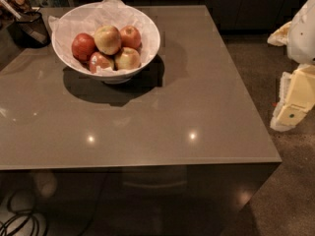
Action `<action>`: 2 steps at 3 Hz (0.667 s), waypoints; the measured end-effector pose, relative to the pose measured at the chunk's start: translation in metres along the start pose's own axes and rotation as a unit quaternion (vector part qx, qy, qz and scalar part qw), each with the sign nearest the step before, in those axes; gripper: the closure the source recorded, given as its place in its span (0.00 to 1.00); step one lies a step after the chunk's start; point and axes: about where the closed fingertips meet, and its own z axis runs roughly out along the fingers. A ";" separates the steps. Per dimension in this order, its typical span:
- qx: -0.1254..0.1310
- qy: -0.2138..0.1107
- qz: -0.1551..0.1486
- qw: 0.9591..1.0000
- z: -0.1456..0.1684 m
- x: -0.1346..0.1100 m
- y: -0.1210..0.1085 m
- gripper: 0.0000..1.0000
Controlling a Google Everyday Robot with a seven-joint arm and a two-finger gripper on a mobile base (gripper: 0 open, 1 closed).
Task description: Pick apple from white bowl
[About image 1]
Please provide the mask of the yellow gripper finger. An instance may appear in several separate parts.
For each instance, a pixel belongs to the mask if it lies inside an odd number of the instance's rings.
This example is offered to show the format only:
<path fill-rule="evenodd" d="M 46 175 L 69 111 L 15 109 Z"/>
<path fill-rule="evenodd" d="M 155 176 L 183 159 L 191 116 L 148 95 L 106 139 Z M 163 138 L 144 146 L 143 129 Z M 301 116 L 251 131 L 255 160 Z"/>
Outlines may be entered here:
<path fill-rule="evenodd" d="M 283 72 L 279 98 L 270 127 L 285 132 L 295 128 L 315 106 L 315 66 L 300 64 L 292 73 Z"/>
<path fill-rule="evenodd" d="M 274 46 L 287 46 L 290 26 L 291 22 L 282 25 L 268 37 L 267 42 Z"/>

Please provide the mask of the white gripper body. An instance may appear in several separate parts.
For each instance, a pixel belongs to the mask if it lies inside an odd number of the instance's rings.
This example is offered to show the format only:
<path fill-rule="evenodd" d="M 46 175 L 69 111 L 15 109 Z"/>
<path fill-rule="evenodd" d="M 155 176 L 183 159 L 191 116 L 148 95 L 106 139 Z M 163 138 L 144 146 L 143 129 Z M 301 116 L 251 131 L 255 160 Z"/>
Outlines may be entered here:
<path fill-rule="evenodd" d="M 307 0 L 291 21 L 287 56 L 300 64 L 315 64 L 315 0 Z"/>

